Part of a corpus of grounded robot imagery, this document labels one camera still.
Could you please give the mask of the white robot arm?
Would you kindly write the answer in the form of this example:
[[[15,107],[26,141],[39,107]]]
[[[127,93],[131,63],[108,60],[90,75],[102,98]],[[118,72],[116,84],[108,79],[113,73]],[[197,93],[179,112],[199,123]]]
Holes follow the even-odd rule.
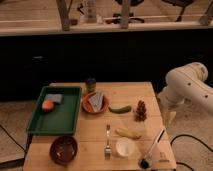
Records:
[[[205,84],[207,78],[207,67],[200,62],[174,68],[166,74],[166,86],[157,94],[165,127],[176,116],[173,108],[182,105],[185,100],[213,114],[213,88]]]

